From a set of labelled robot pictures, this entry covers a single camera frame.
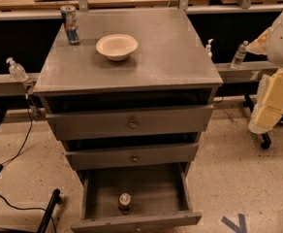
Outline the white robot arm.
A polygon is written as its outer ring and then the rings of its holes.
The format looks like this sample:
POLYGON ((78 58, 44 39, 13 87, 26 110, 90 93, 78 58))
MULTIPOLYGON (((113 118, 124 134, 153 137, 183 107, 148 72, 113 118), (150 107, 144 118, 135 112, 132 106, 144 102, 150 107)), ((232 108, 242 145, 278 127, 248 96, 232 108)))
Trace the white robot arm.
POLYGON ((257 92, 248 128, 252 133, 270 131, 283 117, 283 12, 254 42, 248 51, 263 54, 278 70, 272 75, 263 75, 257 92))

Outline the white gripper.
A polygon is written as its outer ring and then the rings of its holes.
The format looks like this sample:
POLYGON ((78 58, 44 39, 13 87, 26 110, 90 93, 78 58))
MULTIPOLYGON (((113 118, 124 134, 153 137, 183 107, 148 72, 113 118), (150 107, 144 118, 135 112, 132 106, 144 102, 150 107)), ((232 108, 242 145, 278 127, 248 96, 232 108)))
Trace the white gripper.
POLYGON ((283 68, 278 69, 272 76, 263 75, 257 102, 248 129, 255 134, 267 133, 283 117, 283 68))

